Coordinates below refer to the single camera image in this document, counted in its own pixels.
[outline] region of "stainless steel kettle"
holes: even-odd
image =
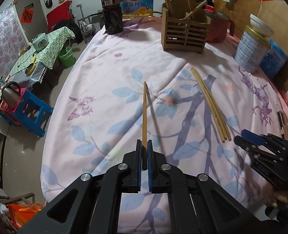
[[[18,85],[18,83],[16,82],[9,82],[7,85],[5,85],[2,88],[2,95],[1,95],[1,99],[4,100],[9,107],[11,108],[15,108],[20,100],[20,86]]]

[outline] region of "red electric pot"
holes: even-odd
[[[229,34],[234,36],[235,23],[228,16],[217,12],[213,6],[206,6],[206,15],[211,18],[211,28],[207,36],[207,42],[220,43],[226,38],[230,24]]]

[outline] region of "silver screw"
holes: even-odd
[[[161,168],[162,168],[164,171],[168,171],[168,170],[171,169],[171,165],[165,163],[165,164],[163,164],[163,165],[161,166]]]
[[[87,174],[87,173],[84,173],[84,174],[81,175],[80,178],[81,178],[82,181],[88,181],[91,178],[91,175]]]
[[[128,168],[128,165],[126,163],[121,163],[118,165],[119,170],[125,170],[126,168]]]
[[[204,173],[200,174],[198,178],[200,181],[207,181],[209,179],[208,175]]]

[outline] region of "barcode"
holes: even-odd
[[[105,5],[112,5],[112,0],[105,0],[104,3]]]

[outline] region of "blue plastic lid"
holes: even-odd
[[[272,47],[274,47],[276,49],[276,51],[281,55],[282,58],[284,58],[285,60],[288,60],[288,56],[284,53],[284,51],[275,43],[274,40],[270,40],[270,43],[272,45]]]

